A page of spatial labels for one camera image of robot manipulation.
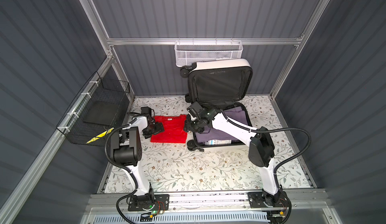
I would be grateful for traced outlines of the white hard-shell suitcase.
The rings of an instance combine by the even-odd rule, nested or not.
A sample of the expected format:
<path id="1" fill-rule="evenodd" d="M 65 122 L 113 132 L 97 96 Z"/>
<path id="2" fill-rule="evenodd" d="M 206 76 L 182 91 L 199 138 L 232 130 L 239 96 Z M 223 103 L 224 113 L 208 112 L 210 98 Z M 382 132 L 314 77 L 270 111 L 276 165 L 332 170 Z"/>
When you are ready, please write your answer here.
<path id="1" fill-rule="evenodd" d="M 188 80 L 188 94 L 185 101 L 189 106 L 194 102 L 210 103 L 224 110 L 227 116 L 251 126 L 246 107 L 240 103 L 247 92 L 253 70 L 245 59 L 197 62 L 182 67 L 180 75 Z M 187 143 L 189 151 L 215 151 L 221 149 L 239 149 L 245 145 L 238 139 L 211 127 L 204 133 L 192 132 L 193 139 Z M 213 139 L 231 140 L 229 145 L 206 146 L 205 142 Z"/>

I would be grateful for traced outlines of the red t-shirt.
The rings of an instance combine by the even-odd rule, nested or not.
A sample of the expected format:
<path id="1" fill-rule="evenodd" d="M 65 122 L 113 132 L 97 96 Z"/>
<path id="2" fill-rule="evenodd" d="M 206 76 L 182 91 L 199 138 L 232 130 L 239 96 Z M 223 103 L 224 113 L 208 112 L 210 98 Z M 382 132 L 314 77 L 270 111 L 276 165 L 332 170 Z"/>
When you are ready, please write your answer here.
<path id="1" fill-rule="evenodd" d="M 188 133 L 184 131 L 187 115 L 180 116 L 155 116 L 156 122 L 163 125 L 164 132 L 153 135 L 152 143 L 186 143 Z"/>

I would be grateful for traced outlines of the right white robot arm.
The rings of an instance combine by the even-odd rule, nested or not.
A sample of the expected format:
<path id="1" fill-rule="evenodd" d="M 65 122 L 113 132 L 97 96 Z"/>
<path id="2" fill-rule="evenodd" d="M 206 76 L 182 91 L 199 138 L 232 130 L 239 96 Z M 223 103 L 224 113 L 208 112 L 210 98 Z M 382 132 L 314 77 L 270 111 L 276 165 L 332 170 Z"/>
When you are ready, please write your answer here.
<path id="1" fill-rule="evenodd" d="M 198 102 L 187 108 L 186 129 L 202 132 L 205 126 L 229 134 L 248 146 L 248 158 L 258 167 L 263 183 L 263 191 L 268 195 L 277 195 L 280 186 L 277 181 L 275 146 L 266 128 L 254 128 L 227 116 L 226 113 L 212 105 L 202 106 Z"/>

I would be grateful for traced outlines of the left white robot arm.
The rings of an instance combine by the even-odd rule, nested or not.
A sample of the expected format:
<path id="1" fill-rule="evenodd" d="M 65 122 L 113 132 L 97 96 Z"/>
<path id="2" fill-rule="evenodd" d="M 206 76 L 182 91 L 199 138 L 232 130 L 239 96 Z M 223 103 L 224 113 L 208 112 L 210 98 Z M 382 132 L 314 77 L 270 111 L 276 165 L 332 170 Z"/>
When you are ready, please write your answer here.
<path id="1" fill-rule="evenodd" d="M 130 115 L 133 116 L 130 122 L 106 135 L 105 156 L 112 165 L 124 170 L 131 178 L 136 198 L 153 200 L 154 191 L 140 163 L 143 154 L 140 136 L 151 138 L 164 132 L 164 127 L 155 120 L 154 110 L 150 107 L 141 107 L 140 113 Z"/>

